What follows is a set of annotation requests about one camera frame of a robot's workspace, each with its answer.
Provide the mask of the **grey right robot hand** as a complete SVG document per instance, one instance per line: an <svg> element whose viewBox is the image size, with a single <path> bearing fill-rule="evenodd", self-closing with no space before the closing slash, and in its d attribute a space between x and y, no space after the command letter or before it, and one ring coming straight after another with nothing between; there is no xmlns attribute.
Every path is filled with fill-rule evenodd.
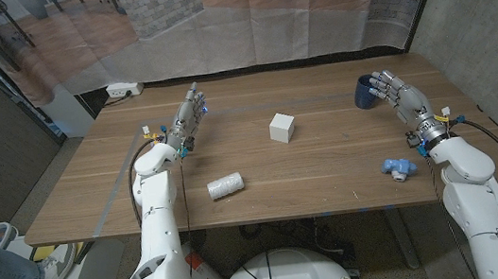
<svg viewBox="0 0 498 279"><path fill-rule="evenodd" d="M373 72L369 83L369 93L388 102L399 119L425 143L449 138L446 126L435 119L429 99L413 85L387 70Z"/></svg>

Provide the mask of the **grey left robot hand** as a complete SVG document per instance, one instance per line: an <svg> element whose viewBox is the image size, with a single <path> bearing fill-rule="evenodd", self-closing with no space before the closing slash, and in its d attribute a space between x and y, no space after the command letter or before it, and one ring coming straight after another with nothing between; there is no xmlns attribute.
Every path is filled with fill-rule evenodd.
<svg viewBox="0 0 498 279"><path fill-rule="evenodd" d="M202 116L207 113L205 95L197 90L197 83L193 82L186 93L185 99L178 107L165 143L179 151L192 151L198 125Z"/></svg>

